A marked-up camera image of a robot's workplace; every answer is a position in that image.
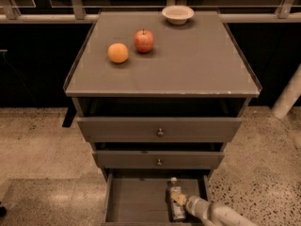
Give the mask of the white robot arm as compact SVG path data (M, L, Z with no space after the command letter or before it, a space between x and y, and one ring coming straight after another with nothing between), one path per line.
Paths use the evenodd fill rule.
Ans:
M208 202L199 196L178 192L172 192L171 198L204 226L258 226L221 202Z

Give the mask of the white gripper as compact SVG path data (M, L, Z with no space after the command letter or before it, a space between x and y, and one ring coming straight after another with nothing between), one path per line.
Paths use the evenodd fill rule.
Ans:
M172 192L171 198L179 205L185 205L186 211L201 220L204 226L216 226L212 219L212 204L198 196L189 196L188 198L178 192Z

